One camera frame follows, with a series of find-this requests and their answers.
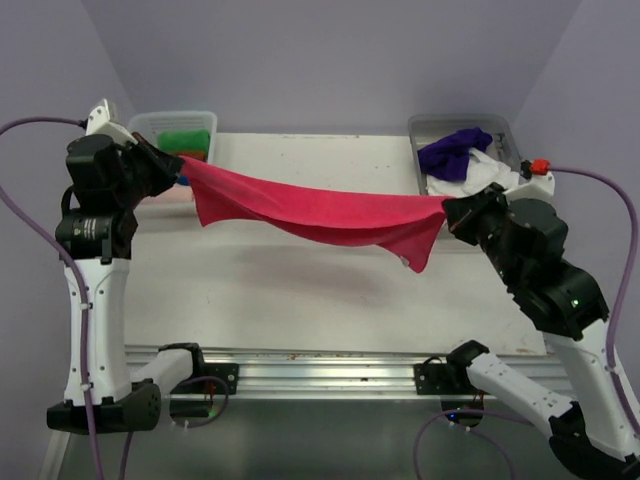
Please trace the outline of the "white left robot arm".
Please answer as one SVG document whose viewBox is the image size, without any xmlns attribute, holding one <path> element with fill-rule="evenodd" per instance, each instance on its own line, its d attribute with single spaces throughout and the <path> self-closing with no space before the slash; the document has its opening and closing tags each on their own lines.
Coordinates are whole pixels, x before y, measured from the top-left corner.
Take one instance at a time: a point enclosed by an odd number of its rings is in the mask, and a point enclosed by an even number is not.
<svg viewBox="0 0 640 480">
<path fill-rule="evenodd" d="M 180 386 L 201 390 L 208 369 L 196 343 L 161 347 L 133 374 L 124 345 L 124 300 L 138 227 L 136 207 L 174 186 L 184 162 L 139 133 L 116 141 L 86 135 L 67 147 L 72 184 L 61 201 L 61 246 L 71 304 L 71 361 L 60 403 L 47 410 L 53 430 L 80 435 L 150 431 L 162 397 Z"/>
</svg>

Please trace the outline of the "pink red towel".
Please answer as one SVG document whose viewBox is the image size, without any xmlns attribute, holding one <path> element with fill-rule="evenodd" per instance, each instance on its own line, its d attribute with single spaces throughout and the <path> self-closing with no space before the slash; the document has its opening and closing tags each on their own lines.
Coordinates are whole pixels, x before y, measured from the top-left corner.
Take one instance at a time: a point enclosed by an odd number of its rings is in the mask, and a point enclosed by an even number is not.
<svg viewBox="0 0 640 480">
<path fill-rule="evenodd" d="M 380 247 L 416 273 L 445 222 L 443 197 L 341 192 L 262 180 L 184 157 L 203 226 L 259 221 L 314 242 Z"/>
</svg>

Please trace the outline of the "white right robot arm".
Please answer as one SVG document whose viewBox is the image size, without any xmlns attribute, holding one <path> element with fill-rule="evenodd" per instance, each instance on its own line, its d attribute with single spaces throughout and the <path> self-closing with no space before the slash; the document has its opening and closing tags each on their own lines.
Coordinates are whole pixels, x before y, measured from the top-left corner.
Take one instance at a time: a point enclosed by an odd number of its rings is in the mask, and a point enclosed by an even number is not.
<svg viewBox="0 0 640 480">
<path fill-rule="evenodd" d="M 596 280 L 564 259 L 567 224 L 551 204 L 510 200 L 493 183 L 443 203 L 450 233 L 479 246 L 520 311 L 562 364 L 560 395 L 518 373 L 477 341 L 446 357 L 451 389 L 486 392 L 535 426 L 557 460 L 581 479 L 639 476 L 639 402 L 607 339 L 613 325 Z"/>
</svg>

